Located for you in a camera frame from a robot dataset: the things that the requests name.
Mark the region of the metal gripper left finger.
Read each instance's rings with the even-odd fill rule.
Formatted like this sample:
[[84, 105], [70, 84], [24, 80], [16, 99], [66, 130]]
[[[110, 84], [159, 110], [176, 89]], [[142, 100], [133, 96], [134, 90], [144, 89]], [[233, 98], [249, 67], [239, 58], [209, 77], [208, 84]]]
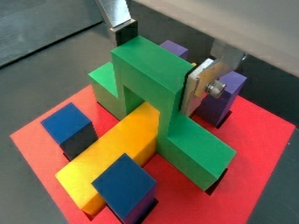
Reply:
[[130, 0], [94, 0], [113, 46], [137, 36], [137, 21], [129, 13]]

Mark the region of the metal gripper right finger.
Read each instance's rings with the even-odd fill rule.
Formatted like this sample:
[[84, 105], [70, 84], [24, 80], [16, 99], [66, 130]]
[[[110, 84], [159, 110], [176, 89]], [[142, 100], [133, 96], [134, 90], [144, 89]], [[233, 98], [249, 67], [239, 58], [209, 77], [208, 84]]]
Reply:
[[184, 77], [179, 110], [185, 116], [192, 114], [207, 95], [213, 98], [220, 97], [227, 86], [220, 81], [220, 77], [239, 67], [247, 54], [236, 47], [215, 39], [209, 55], [212, 59], [205, 59]]

